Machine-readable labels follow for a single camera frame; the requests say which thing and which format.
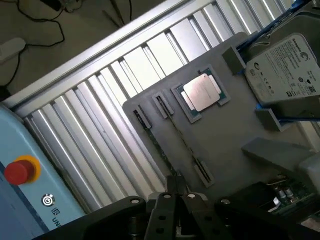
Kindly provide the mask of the dark green RAM stick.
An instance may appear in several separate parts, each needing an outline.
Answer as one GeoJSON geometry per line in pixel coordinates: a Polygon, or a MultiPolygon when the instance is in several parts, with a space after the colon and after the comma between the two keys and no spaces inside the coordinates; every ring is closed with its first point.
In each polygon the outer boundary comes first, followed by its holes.
{"type": "Polygon", "coordinates": [[[170,173],[173,176],[178,176],[178,173],[176,172],[176,170],[174,169],[174,167],[170,163],[167,155],[165,154],[162,147],[158,143],[157,139],[153,135],[153,133],[151,131],[151,125],[149,124],[149,122],[146,119],[145,120],[143,119],[144,114],[139,113],[138,110],[134,110],[133,113],[136,116],[137,120],[140,122],[140,124],[141,124],[142,128],[144,129],[144,131],[146,132],[146,134],[148,135],[150,141],[152,142],[153,146],[155,147],[155,149],[156,149],[157,153],[159,154],[159,156],[161,157],[162,161],[165,163],[166,167],[169,169],[170,173]]]}
{"type": "Polygon", "coordinates": [[[202,165],[202,163],[198,160],[198,158],[195,156],[192,148],[187,144],[183,133],[180,131],[180,129],[177,127],[175,121],[173,120],[173,118],[171,117],[171,113],[169,111],[169,109],[166,107],[165,103],[163,102],[162,98],[160,96],[156,96],[155,97],[157,99],[157,101],[159,102],[161,108],[165,111],[165,113],[168,115],[170,122],[172,123],[173,127],[175,128],[175,130],[177,131],[179,138],[181,139],[181,141],[183,142],[184,146],[186,147],[187,151],[189,152],[189,154],[191,155],[192,161],[195,163],[195,167],[197,170],[200,171],[201,175],[204,177],[206,183],[210,183],[211,182],[211,177],[209,176],[209,174],[206,172],[204,166],[202,165]]]}

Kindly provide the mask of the grey fixture plate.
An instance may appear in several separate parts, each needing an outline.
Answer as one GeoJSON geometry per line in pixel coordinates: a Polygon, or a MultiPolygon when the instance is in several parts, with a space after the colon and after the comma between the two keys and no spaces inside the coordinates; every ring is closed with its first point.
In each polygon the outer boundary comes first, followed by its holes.
{"type": "Polygon", "coordinates": [[[190,189],[211,199],[226,196],[276,174],[275,169],[249,160],[242,152],[242,146],[258,137],[273,143],[275,150],[285,148],[285,157],[295,162],[303,156],[320,152],[320,136],[311,123],[291,123],[285,125],[283,130],[267,130],[258,119],[253,93],[242,76],[232,75],[223,58],[227,48],[245,38],[245,33],[237,33],[123,104],[125,115],[161,172],[171,174],[134,110],[144,115],[143,119],[151,125],[150,130],[170,163],[185,178],[190,189]],[[171,88],[186,83],[207,65],[217,73],[230,101],[222,106],[207,108],[201,112],[201,119],[190,123],[171,88]],[[162,98],[187,144],[209,174],[210,183],[196,169],[191,155],[156,97],[162,98]]]}

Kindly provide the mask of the silver CPU on green substrate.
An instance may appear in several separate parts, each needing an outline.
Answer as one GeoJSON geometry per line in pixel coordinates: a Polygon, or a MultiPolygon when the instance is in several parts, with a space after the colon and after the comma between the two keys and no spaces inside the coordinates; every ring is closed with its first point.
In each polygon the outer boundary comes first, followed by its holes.
{"type": "Polygon", "coordinates": [[[198,70],[190,80],[178,83],[171,91],[192,124],[202,118],[201,112],[215,105],[221,107],[231,99],[211,65],[198,70]]]}

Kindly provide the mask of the light blue teach pendant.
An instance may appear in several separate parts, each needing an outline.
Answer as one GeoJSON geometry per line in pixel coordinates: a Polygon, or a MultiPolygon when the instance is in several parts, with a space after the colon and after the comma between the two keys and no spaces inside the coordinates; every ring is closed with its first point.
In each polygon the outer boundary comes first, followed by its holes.
{"type": "Polygon", "coordinates": [[[0,240],[31,240],[85,215],[23,121],[0,103],[0,240]],[[41,164],[32,183],[10,184],[5,167],[19,156],[41,164]]]}

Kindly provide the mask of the red emergency stop button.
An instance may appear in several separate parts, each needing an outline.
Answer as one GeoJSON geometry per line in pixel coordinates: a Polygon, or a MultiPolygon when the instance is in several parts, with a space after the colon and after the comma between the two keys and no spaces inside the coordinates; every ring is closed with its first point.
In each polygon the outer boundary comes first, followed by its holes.
{"type": "Polygon", "coordinates": [[[12,185],[35,182],[41,176],[41,163],[32,155],[21,155],[4,168],[4,177],[12,185]]]}

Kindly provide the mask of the silver Seagate hard disk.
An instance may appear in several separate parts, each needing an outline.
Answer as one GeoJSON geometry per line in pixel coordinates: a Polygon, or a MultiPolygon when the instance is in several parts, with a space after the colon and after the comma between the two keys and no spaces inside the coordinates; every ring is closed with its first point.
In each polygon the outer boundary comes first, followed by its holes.
{"type": "Polygon", "coordinates": [[[244,74],[261,105],[320,95],[320,66],[300,33],[248,61],[244,74]]]}

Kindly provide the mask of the white power strip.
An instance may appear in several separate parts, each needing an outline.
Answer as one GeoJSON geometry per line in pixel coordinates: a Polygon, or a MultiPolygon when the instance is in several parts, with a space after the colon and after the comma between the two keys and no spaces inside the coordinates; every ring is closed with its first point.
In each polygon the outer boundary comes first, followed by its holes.
{"type": "Polygon", "coordinates": [[[0,44],[0,64],[18,55],[26,47],[26,42],[20,37],[12,38],[0,44]]]}

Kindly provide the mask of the blue disk caddy frame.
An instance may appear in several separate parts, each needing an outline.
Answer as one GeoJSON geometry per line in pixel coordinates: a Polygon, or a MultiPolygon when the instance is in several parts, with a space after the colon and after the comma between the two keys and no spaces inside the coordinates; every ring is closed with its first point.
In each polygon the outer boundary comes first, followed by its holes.
{"type": "MultiPolygon", "coordinates": [[[[305,37],[320,67],[320,0],[295,0],[288,10],[237,47],[245,63],[243,74],[248,61],[296,33],[305,37]]],[[[320,122],[320,95],[259,105],[271,109],[280,121],[320,122]]]]}

